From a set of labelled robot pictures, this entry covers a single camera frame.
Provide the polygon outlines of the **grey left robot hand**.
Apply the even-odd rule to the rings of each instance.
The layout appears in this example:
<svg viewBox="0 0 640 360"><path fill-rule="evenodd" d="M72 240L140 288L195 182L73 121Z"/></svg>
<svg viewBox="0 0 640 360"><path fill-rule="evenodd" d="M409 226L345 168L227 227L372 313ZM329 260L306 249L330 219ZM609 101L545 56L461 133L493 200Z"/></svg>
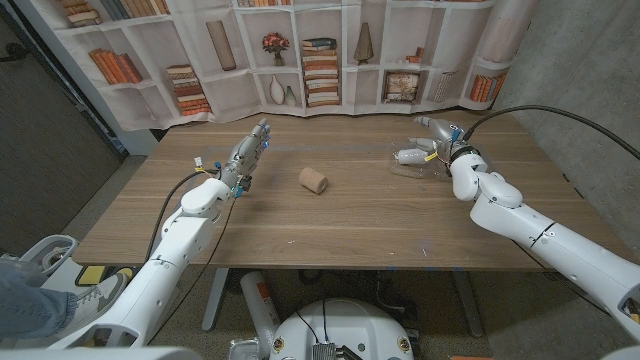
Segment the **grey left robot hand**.
<svg viewBox="0 0 640 360"><path fill-rule="evenodd" d="M231 151L228 161L219 172L219 179L235 197L249 191L251 173L256 169L262 152L269 146L269 140L270 125L263 118Z"/></svg>

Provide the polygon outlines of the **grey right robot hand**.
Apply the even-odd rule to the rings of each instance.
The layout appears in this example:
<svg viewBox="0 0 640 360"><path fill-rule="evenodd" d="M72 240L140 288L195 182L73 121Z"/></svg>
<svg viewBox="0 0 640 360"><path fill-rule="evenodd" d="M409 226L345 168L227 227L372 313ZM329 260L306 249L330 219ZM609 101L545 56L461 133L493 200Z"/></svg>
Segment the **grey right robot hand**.
<svg viewBox="0 0 640 360"><path fill-rule="evenodd" d="M452 163L468 154L479 155L479 151L463 139L465 130L455 123L426 116L416 117L414 122L429 130L431 138L436 143L438 156L443 162Z"/></svg>

